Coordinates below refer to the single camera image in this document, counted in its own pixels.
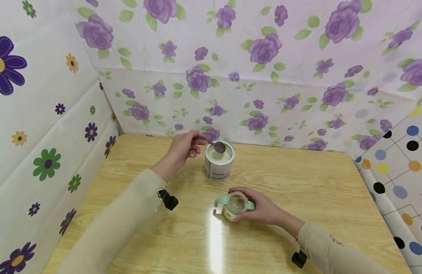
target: orange dot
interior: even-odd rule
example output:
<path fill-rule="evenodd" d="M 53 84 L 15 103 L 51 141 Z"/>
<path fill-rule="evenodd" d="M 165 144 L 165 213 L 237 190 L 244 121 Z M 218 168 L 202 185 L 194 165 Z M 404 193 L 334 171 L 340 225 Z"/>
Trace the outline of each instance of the orange dot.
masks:
<path fill-rule="evenodd" d="M 364 169 L 370 169 L 371 168 L 371 162 L 368 159 L 364 159 L 361 167 L 363 167 Z"/>
<path fill-rule="evenodd" d="M 420 171 L 421 170 L 421 163 L 418 161 L 410 161 L 409 162 L 409 169 L 411 171 Z"/>

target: formula can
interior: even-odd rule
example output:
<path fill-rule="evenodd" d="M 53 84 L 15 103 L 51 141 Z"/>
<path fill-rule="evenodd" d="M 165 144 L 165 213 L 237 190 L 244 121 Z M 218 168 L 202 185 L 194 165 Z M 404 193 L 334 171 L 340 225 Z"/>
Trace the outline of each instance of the formula can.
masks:
<path fill-rule="evenodd" d="M 232 162 L 236 156 L 234 146 L 225 140 L 214 140 L 213 142 L 222 142 L 226 146 L 225 153 L 217 153 L 212 145 L 208 144 L 205 148 L 205 174 L 213 181 L 223 181 L 231 174 Z"/>

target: beige sleeve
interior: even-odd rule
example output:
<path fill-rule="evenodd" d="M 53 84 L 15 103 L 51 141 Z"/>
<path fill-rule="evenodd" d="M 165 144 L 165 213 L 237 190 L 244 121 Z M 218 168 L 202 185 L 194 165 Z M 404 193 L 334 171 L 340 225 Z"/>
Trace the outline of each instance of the beige sleeve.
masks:
<path fill-rule="evenodd" d="M 315 224 L 302 226 L 298 243 L 323 274 L 389 274 L 383 266 Z"/>
<path fill-rule="evenodd" d="M 138 228 L 156 212 L 157 196 L 167 183 L 145 169 L 89 225 L 57 271 L 58 274 L 104 274 Z"/>

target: table surface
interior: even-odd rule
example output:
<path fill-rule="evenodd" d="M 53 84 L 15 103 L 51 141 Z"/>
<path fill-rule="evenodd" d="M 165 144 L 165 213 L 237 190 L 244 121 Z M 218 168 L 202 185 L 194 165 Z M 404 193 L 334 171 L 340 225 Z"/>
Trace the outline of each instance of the table surface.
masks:
<path fill-rule="evenodd" d="M 53 274 L 89 224 L 136 175 L 155 164 L 170 139 L 137 135 L 118 138 L 76 215 L 44 269 Z M 234 144 L 232 173 L 222 182 L 204 173 L 204 153 L 190 159 L 168 184 L 179 205 L 157 213 L 111 265 L 115 274 L 320 273 L 307 261 L 291 262 L 298 245 L 280 228 L 229 222 L 214 199 L 229 187 L 263 192 L 281 208 L 314 222 L 378 261 L 392 274 L 409 274 L 352 159 L 345 153 Z"/>

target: metal spoon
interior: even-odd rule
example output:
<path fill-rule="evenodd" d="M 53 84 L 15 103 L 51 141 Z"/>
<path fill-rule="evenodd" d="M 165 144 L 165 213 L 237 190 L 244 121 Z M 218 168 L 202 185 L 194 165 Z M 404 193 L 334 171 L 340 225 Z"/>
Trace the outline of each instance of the metal spoon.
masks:
<path fill-rule="evenodd" d="M 218 153 L 225 153 L 226 151 L 226 146 L 225 144 L 223 144 L 222 142 L 211 142 L 206 140 L 206 138 L 202 137 L 202 136 L 195 136 L 193 139 L 200 139 L 200 140 L 205 140 L 208 142 L 208 144 L 212 145 L 214 147 L 214 150 L 217 151 Z"/>

